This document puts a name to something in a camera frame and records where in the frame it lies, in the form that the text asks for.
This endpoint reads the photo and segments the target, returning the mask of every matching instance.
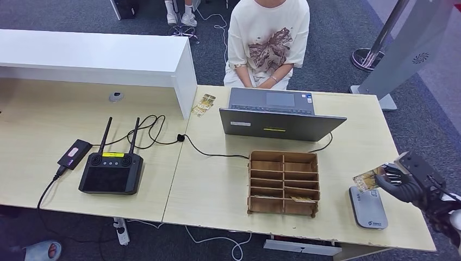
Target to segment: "slipper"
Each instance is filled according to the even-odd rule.
[[[52,258],[48,256],[48,250],[51,247],[51,244],[56,246],[56,250]],[[26,257],[24,261],[55,261],[61,256],[63,247],[55,240],[48,240],[32,246],[26,246],[23,249],[26,250]]]

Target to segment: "white cable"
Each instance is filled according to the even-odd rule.
[[[149,223],[149,222],[145,222],[145,221],[141,221],[141,220],[137,220],[137,219],[127,219],[127,222],[139,222],[139,223],[143,223],[143,224],[146,224],[146,225],[149,225],[149,226],[153,226],[155,227],[156,229],[159,229],[164,223],[160,223],[158,226],[152,224],[152,223]]]
[[[227,53],[227,43],[226,43],[226,27],[227,27],[227,22],[226,20],[224,20],[224,17],[222,17],[221,14],[212,14],[212,15],[209,15],[207,18],[204,18],[202,13],[200,11],[198,11],[198,8],[197,7],[194,7],[195,10],[197,11],[197,13],[200,15],[200,17],[202,18],[202,20],[206,21],[208,19],[210,19],[210,17],[212,16],[219,16],[221,18],[221,20],[224,22],[224,26],[220,26],[219,24],[215,24],[213,25],[213,27],[215,29],[222,29],[222,41],[226,47],[226,49],[224,50],[224,63],[227,63],[227,60],[226,60],[226,53]]]
[[[248,238],[248,240],[242,242],[242,243],[237,243],[235,240],[233,239],[230,239],[230,238],[226,238],[226,237],[216,237],[216,238],[208,238],[208,239],[203,239],[203,240],[200,240],[200,241],[197,241],[194,239],[194,237],[192,236],[192,234],[189,232],[189,229],[187,228],[187,226],[184,226],[186,228],[186,231],[188,232],[190,238],[194,241],[194,243],[197,243],[197,244],[200,244],[200,243],[203,243],[203,242],[207,242],[207,241],[210,241],[210,240],[215,240],[215,239],[226,239],[228,241],[231,241],[235,244],[235,246],[232,248],[232,258],[235,260],[235,261],[241,261],[243,258],[244,258],[244,251],[241,247],[241,245],[244,245],[248,242],[250,242],[251,240],[251,236],[253,235],[252,233],[250,233],[250,237]],[[235,255],[234,255],[234,250],[235,248],[238,247],[239,250],[240,250],[240,258],[236,258]]]
[[[145,221],[141,221],[141,220],[137,220],[137,219],[127,219],[127,222],[139,222],[139,223],[143,223],[143,224],[146,224],[146,225],[149,225],[149,226],[153,226],[155,227],[156,229],[159,229],[164,223],[160,223],[158,226],[152,224],[152,223],[149,223],[149,222],[145,222]],[[228,241],[231,241],[232,243],[234,243],[234,247],[232,247],[232,251],[231,251],[231,254],[232,254],[232,258],[235,260],[235,261],[242,261],[242,259],[244,258],[244,251],[241,247],[241,245],[244,245],[248,242],[251,241],[251,236],[253,235],[252,233],[250,233],[250,237],[248,238],[248,240],[244,241],[244,242],[241,242],[241,243],[237,243],[237,241],[233,240],[233,239],[230,239],[230,238],[226,238],[226,237],[215,237],[215,238],[208,238],[208,239],[203,239],[203,240],[200,240],[200,241],[197,241],[195,240],[195,238],[192,236],[192,234],[189,232],[189,229],[187,226],[184,226],[186,228],[186,231],[187,233],[189,234],[190,238],[192,239],[192,241],[194,241],[194,243],[196,244],[200,244],[200,243],[203,243],[203,242],[207,242],[207,241],[211,241],[211,240],[215,240],[215,239],[225,239],[225,240],[228,240]],[[240,258],[236,258],[235,255],[234,255],[234,250],[235,248],[238,247],[239,250],[240,250]]]

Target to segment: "laptop keyboard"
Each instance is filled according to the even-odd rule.
[[[307,114],[312,115],[310,110],[297,110],[297,109],[284,109],[284,108],[270,108],[270,107],[258,107],[258,106],[246,106],[246,105],[236,105],[232,104],[231,109],[240,109],[240,110],[254,110],[254,111],[272,111],[275,113],[296,113],[296,114]]]

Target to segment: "white sneaker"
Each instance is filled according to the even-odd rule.
[[[176,20],[176,14],[167,14],[166,20],[169,26],[175,26],[178,23],[178,21]]]
[[[192,14],[192,15],[184,14],[183,18],[181,19],[181,23],[183,23],[183,24],[185,24],[187,26],[192,26],[192,27],[197,26],[197,21],[195,20],[195,15],[194,14]]]

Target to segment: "white pants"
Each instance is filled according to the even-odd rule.
[[[260,73],[254,73],[253,70],[249,67],[248,69],[248,74],[250,75],[250,80],[251,84],[254,87],[259,86],[261,83],[265,82],[270,75],[260,72]],[[293,70],[289,72],[283,79],[281,79],[276,85],[274,85],[271,90],[286,90],[286,86],[288,85],[288,81],[291,78]],[[239,76],[235,72],[234,69],[230,68],[229,65],[226,64],[226,76],[224,76],[224,86],[228,87],[237,87],[237,88],[244,88],[244,84],[240,80]]]

